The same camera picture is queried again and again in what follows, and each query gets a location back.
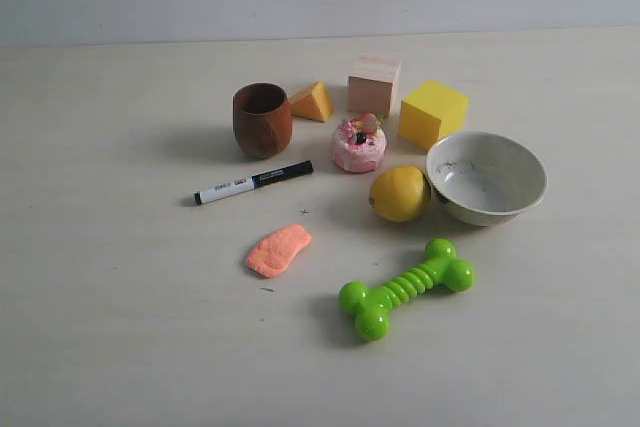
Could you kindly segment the black and white marker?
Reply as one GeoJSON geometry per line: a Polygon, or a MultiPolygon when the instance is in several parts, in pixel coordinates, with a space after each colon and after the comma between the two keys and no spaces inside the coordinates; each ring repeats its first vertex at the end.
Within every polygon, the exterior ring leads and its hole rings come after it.
{"type": "Polygon", "coordinates": [[[310,160],[307,160],[197,191],[194,193],[194,201],[197,205],[203,205],[278,182],[310,175],[313,172],[313,164],[310,160]]]}

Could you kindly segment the orange putty blob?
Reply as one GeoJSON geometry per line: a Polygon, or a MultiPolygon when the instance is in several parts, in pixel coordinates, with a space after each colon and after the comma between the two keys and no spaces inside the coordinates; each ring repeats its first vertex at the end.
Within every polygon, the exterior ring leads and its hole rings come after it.
{"type": "Polygon", "coordinates": [[[246,265],[262,277],[276,277],[289,268],[311,240],[311,234],[302,225],[281,228],[256,244],[247,256],[246,265]]]}

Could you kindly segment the brown wooden cup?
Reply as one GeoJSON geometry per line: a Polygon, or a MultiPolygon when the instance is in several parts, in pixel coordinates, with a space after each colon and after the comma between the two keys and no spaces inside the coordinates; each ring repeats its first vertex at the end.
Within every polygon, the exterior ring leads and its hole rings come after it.
{"type": "Polygon", "coordinates": [[[249,157],[267,159],[281,153],[292,138],[292,113],[286,92],[271,83],[253,83],[233,97],[233,132],[249,157]]]}

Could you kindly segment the white ceramic bowl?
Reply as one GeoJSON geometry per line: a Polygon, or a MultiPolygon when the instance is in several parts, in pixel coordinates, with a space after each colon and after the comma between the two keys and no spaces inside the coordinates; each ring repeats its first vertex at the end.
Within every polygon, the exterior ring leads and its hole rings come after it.
{"type": "Polygon", "coordinates": [[[538,205],[546,169],[530,149],[494,133],[461,131],[428,151],[425,171],[437,201],[454,218],[477,227],[507,222],[538,205]]]}

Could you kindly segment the light wooden cube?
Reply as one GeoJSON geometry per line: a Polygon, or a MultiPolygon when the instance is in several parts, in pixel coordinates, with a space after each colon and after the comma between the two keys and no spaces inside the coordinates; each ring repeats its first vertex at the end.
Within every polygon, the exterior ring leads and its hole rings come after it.
{"type": "Polygon", "coordinates": [[[388,118],[395,103],[400,70],[399,59],[357,57],[348,76],[348,110],[388,118]]]}

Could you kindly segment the yellow cube block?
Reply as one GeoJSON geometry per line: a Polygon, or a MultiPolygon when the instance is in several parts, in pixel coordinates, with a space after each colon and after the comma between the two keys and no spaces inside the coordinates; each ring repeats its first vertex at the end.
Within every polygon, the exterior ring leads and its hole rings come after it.
{"type": "Polygon", "coordinates": [[[462,129],[469,104],[465,94],[428,80],[401,101],[398,135],[428,151],[462,129]]]}

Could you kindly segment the yellow lemon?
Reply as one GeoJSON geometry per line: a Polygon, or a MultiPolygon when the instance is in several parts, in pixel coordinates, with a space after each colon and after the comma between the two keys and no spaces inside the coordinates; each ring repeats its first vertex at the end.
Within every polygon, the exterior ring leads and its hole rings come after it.
{"type": "Polygon", "coordinates": [[[369,191],[369,204],[377,215],[391,222],[417,219],[431,201],[431,187],[415,166],[398,166],[380,174],[369,191]]]}

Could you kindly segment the pink toy cake squishy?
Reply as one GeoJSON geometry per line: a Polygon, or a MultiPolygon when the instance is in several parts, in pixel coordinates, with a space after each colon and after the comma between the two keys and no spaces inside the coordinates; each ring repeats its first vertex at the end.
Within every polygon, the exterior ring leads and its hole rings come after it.
{"type": "Polygon", "coordinates": [[[387,147],[387,139],[380,119],[373,113],[365,113],[344,119],[331,137],[331,157],[346,172],[366,173],[381,164],[387,147]]]}

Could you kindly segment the green bone dog toy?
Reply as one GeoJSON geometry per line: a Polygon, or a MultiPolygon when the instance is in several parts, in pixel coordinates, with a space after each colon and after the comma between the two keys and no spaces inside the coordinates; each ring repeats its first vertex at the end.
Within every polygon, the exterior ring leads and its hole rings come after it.
{"type": "Polygon", "coordinates": [[[444,238],[429,241],[424,260],[376,288],[353,281],[343,285],[340,309],[353,318],[358,336],[367,342],[384,338],[390,331],[390,313],[411,299],[444,286],[459,293],[473,287],[473,265],[457,256],[455,245],[444,238]]]}

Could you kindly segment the orange wooden wedge block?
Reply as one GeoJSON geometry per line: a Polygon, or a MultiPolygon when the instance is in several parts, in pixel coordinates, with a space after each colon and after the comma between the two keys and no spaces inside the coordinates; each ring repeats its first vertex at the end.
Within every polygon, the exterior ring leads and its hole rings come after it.
{"type": "Polygon", "coordinates": [[[319,81],[289,98],[291,114],[317,122],[326,122],[334,112],[333,102],[324,82],[319,81]]]}

